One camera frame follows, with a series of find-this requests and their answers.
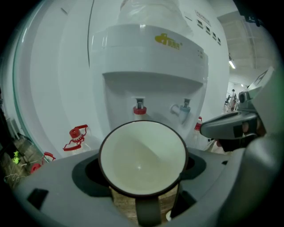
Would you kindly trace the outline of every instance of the green object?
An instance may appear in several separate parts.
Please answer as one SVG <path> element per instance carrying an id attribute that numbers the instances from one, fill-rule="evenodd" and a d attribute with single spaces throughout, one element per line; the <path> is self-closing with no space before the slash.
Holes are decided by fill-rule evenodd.
<path id="1" fill-rule="evenodd" d="M 18 157 L 14 157 L 14 158 L 12 159 L 12 161 L 13 161 L 15 164 L 18 164 L 19 161 L 20 161 L 20 159 L 19 159 Z"/>

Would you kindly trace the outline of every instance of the cable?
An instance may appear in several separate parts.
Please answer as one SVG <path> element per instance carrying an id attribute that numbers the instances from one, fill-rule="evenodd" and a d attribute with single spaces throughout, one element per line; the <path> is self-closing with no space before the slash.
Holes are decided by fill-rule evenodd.
<path id="1" fill-rule="evenodd" d="M 20 181 L 20 178 L 22 178 L 22 177 L 27 177 L 27 176 L 19 176 L 17 173 L 14 173 L 14 174 L 10 174 L 10 175 L 8 175 L 8 176 L 5 176 L 5 177 L 3 178 L 3 180 L 5 181 L 5 178 L 8 177 L 8 179 L 7 179 L 7 182 L 8 182 L 10 176 L 13 176 L 13 177 L 12 177 L 12 181 L 15 181 L 15 180 L 16 180 L 17 183 Z"/>
<path id="2" fill-rule="evenodd" d="M 37 162 L 37 161 L 40 161 L 41 159 L 38 159 L 38 160 L 36 160 L 36 161 L 32 161 L 32 162 L 29 162 L 29 164 L 31 164 L 31 163 L 35 163 L 35 162 Z"/>

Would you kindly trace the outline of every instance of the wooden surface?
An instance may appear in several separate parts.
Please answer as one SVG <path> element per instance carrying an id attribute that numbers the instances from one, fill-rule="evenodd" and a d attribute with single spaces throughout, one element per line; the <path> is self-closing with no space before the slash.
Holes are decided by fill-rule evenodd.
<path id="1" fill-rule="evenodd" d="M 27 139 L 21 137 L 19 140 L 14 140 L 14 144 L 19 151 L 20 162 L 15 164 L 10 156 L 6 153 L 3 154 L 0 160 L 1 168 L 5 174 L 5 181 L 11 189 L 14 189 L 25 177 L 28 177 L 34 163 L 40 163 L 42 155 L 37 148 Z"/>
<path id="2" fill-rule="evenodd" d="M 166 213 L 173 208 L 174 200 L 177 194 L 178 186 L 174 187 L 172 190 L 159 196 L 159 203 L 161 209 L 162 222 L 167 222 Z M 111 189 L 112 196 L 114 198 L 114 205 L 131 221 L 137 222 L 136 210 L 135 210 L 135 199 L 124 196 Z"/>

